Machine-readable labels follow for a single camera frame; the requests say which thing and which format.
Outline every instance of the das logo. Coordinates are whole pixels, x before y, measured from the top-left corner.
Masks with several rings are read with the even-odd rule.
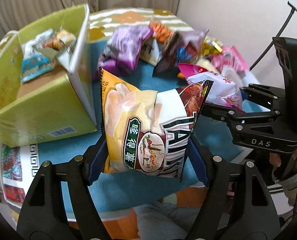
[[[265,147],[270,147],[271,146],[271,142],[265,142],[263,140],[258,141],[257,139],[252,139],[252,144],[256,144],[258,146],[265,146]]]

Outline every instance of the gray pants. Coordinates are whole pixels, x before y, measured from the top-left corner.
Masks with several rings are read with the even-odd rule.
[[[141,240],[169,240],[186,237],[200,207],[183,208],[155,202],[135,207],[134,210]],[[223,214],[219,228],[226,226],[228,217]]]

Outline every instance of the person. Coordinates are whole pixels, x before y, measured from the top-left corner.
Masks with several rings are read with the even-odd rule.
[[[290,206],[294,206],[297,191],[297,149],[292,158],[295,160],[292,172],[285,180],[277,180],[272,174],[273,180],[283,187],[285,195],[288,197]],[[278,154],[270,153],[269,162],[276,168],[281,166],[282,161]],[[184,239],[191,229],[200,207],[178,207],[172,203],[150,203],[134,208],[137,215],[138,240],[166,240]],[[293,211],[282,215],[285,221],[284,229],[291,221]],[[228,214],[223,214],[218,228],[227,225]]]

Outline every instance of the blue table surface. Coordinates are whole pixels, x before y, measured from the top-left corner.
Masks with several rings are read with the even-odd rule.
[[[106,44],[105,41],[92,44],[91,66],[94,71],[99,55]],[[139,61],[137,69],[123,79],[140,90],[157,90],[159,92],[187,85],[175,73],[167,72],[152,77],[153,66]],[[74,156],[83,154],[85,150],[97,142],[101,132],[101,105],[99,82],[93,82],[93,96],[98,132],[58,141],[39,144],[40,163],[50,160],[53,164],[67,162]],[[244,102],[246,112],[260,111],[257,105]],[[194,134],[200,144],[207,146],[213,155],[220,155],[231,161],[242,150],[232,144],[232,136],[223,122],[213,123],[210,118],[200,116]],[[193,167],[188,160],[185,164],[183,180],[148,176],[138,171],[117,174],[101,173],[99,179],[89,187],[89,191],[98,212],[125,209],[152,202],[169,194],[182,190],[198,181]],[[67,183],[62,183],[64,205],[67,212],[73,212]]]

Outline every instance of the striped fabric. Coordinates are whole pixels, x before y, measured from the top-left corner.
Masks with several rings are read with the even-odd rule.
[[[172,31],[191,31],[193,28],[170,11],[146,8],[108,9],[90,14],[90,40],[107,40],[121,25],[148,25],[154,17]]]

